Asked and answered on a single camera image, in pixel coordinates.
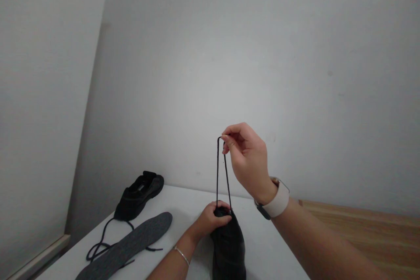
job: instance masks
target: white wall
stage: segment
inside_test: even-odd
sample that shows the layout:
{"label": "white wall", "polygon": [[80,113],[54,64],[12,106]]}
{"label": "white wall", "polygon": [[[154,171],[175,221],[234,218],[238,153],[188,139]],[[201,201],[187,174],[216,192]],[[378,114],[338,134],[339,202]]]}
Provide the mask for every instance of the white wall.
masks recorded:
{"label": "white wall", "polygon": [[0,279],[64,234],[105,0],[0,0]]}
{"label": "white wall", "polygon": [[293,196],[420,215],[418,0],[106,0],[103,23],[73,240],[145,169],[214,191],[241,121]]}

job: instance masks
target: hand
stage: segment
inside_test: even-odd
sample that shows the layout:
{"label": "hand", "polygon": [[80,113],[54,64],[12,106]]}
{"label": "hand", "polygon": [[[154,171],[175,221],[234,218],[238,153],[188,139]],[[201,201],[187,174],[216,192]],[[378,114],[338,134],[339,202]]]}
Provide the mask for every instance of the hand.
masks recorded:
{"label": "hand", "polygon": [[[229,210],[231,206],[229,204],[218,201],[218,207],[225,207]],[[204,236],[210,234],[215,229],[222,227],[232,220],[232,216],[216,217],[214,211],[216,210],[216,201],[209,203],[198,217],[198,219],[191,225],[187,232],[190,233],[192,238],[196,241],[199,241]]]}
{"label": "hand", "polygon": [[245,122],[229,126],[221,138],[225,142],[223,154],[230,151],[238,181],[258,203],[270,203],[277,187],[268,175],[265,142]]}

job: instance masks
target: black shoe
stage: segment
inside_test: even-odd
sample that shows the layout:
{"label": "black shoe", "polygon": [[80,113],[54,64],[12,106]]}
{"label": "black shoe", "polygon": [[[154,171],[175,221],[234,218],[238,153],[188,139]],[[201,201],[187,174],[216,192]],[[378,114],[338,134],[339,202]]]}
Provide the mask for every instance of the black shoe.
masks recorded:
{"label": "black shoe", "polygon": [[135,219],[143,210],[146,202],[161,192],[164,182],[162,176],[144,171],[134,184],[124,190],[115,210],[114,218],[120,221]]}
{"label": "black shoe", "polygon": [[216,208],[214,215],[231,215],[232,220],[214,230],[210,236],[214,244],[213,280],[245,280],[245,242],[238,220],[233,211]]}

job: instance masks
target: smartwatch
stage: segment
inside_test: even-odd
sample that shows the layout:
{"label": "smartwatch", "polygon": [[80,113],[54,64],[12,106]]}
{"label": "smartwatch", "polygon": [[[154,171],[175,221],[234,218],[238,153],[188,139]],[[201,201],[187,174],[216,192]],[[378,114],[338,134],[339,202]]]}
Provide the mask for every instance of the smartwatch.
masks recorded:
{"label": "smartwatch", "polygon": [[257,203],[254,199],[254,204],[257,207],[258,211],[267,219],[277,217],[283,213],[286,209],[287,204],[289,203],[290,190],[287,186],[279,180],[277,177],[270,177],[271,181],[277,186],[277,194],[274,199],[263,206],[260,203]]}

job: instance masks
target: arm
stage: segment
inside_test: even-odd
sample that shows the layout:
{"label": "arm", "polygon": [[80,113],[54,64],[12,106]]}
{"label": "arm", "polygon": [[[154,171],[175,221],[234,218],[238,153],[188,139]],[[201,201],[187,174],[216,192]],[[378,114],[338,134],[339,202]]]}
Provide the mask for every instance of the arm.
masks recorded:
{"label": "arm", "polygon": [[[230,209],[230,206],[223,201],[219,201],[218,206]],[[232,219],[231,216],[216,217],[214,215],[215,209],[216,202],[208,204],[197,221],[185,231],[176,243],[176,247],[184,254],[188,262],[191,262],[194,250],[204,236],[210,234],[216,228],[228,224]],[[184,257],[178,251],[172,249],[156,266],[147,280],[183,280],[187,277],[188,267],[189,265]]]}
{"label": "arm", "polygon": [[[268,175],[264,141],[246,123],[229,126],[222,139],[226,142],[223,153],[230,151],[238,181],[258,203],[268,204],[274,199],[277,187]],[[387,279],[349,242],[292,198],[272,222],[312,280]]]}

